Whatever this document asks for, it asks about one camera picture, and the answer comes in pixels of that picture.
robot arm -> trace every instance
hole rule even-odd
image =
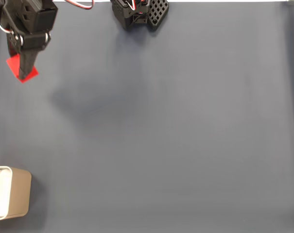
[[[94,0],[91,6],[66,1],[87,10],[94,5]],[[19,79],[28,76],[38,53],[50,42],[57,10],[52,0],[0,0],[0,29],[7,33],[10,56],[19,54]]]

tan box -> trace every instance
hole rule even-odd
[[[22,217],[28,213],[31,173],[0,166],[0,220]]]

gray fabric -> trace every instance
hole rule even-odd
[[[171,3],[156,33],[58,6],[26,84],[0,34],[0,165],[33,174],[0,233],[294,233],[294,4]]]

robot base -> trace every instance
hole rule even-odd
[[[147,24],[151,31],[155,31],[169,9],[167,0],[142,0],[134,11],[123,0],[110,1],[115,17],[126,30],[134,24]]]

red block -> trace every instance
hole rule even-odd
[[[30,74],[23,80],[18,78],[19,75],[19,54],[15,55],[14,57],[11,57],[6,60],[9,68],[11,69],[12,73],[15,75],[15,77],[21,81],[22,83],[27,82],[28,80],[32,79],[33,77],[37,76],[39,73],[34,67]]]

